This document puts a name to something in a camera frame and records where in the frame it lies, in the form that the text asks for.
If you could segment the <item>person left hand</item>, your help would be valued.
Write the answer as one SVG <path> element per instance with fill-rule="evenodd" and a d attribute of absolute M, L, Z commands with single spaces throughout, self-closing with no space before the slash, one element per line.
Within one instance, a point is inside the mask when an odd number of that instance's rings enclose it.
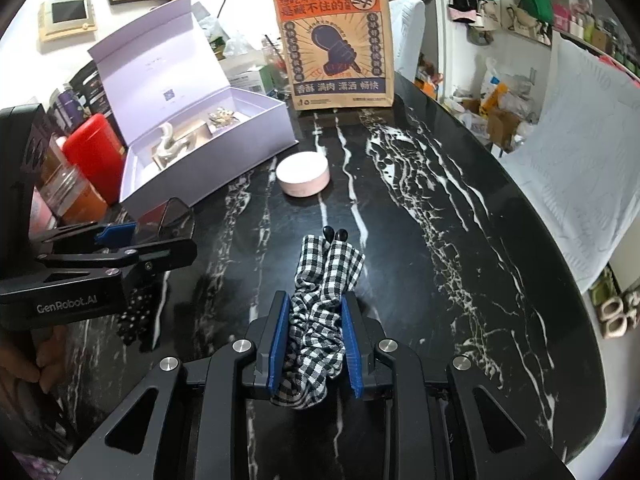
<path fill-rule="evenodd" d="M 66 340 L 68 328 L 57 325 L 51 335 L 40 342 L 33 358 L 20 348 L 25 336 L 1 330 L 1 368 L 12 377 L 38 384 L 44 393 L 62 382 L 66 374 Z"/>

